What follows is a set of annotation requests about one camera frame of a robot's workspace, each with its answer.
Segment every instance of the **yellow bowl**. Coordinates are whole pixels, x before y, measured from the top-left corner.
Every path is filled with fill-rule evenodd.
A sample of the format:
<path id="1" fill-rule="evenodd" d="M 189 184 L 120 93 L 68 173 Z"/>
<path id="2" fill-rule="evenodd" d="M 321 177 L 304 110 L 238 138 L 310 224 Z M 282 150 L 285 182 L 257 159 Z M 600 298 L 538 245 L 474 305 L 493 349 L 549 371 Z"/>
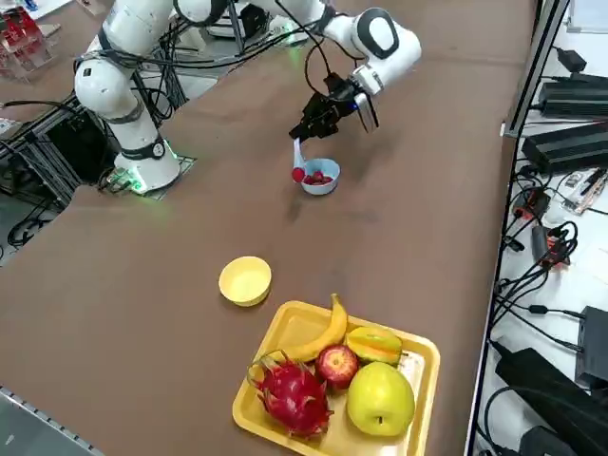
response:
<path id="1" fill-rule="evenodd" d="M 219 275 L 219 290 L 238 306 L 251 307 L 266 298 L 272 277 L 266 261 L 256 256 L 242 256 L 223 269 Z"/>

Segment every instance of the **apple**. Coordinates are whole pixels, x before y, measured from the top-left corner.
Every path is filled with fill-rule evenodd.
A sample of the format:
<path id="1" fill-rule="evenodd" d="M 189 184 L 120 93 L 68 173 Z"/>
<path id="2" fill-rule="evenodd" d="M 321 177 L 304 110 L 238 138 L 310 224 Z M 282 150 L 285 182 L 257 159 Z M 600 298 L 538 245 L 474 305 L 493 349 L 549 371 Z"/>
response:
<path id="1" fill-rule="evenodd" d="M 352 379 L 347 413 L 362 432 L 383 437 L 400 435 L 411 424 L 414 410 L 411 385 L 393 366 L 376 361 Z"/>
<path id="2" fill-rule="evenodd" d="M 345 390 L 359 370 L 357 355 L 345 345 L 331 345 L 323 350 L 314 363 L 318 376 L 335 390 Z"/>

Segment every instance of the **red apple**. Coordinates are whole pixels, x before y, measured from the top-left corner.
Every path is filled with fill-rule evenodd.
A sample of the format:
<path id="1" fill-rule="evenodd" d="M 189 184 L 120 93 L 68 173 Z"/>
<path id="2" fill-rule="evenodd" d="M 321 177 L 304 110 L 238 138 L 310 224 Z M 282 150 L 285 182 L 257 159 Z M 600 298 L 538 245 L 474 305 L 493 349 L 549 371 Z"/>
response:
<path id="1" fill-rule="evenodd" d="M 335 390 L 345 390 L 359 370 L 357 355 L 346 345 L 331 345 L 314 363 L 316 373 Z"/>

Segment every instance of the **black box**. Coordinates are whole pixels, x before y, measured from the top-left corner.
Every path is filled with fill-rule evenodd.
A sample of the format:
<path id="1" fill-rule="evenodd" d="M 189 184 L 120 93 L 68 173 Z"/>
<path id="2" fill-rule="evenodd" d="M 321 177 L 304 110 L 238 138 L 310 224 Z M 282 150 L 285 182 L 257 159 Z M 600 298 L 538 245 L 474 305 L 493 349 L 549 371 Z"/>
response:
<path id="1" fill-rule="evenodd" d="M 585 307 L 579 324 L 579 345 L 575 375 L 577 382 L 594 387 L 608 380 L 608 313 Z"/>

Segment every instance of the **red berry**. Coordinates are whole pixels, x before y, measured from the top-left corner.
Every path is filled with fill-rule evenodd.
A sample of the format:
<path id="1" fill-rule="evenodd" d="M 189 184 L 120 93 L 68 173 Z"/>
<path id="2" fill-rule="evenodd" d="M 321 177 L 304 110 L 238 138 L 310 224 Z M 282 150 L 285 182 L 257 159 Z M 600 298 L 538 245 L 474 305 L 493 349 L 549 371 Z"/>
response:
<path id="1" fill-rule="evenodd" d="M 294 182 L 302 182 L 305 176 L 306 173 L 302 168 L 294 168 L 294 170 L 292 171 L 292 179 L 294 180 Z"/>

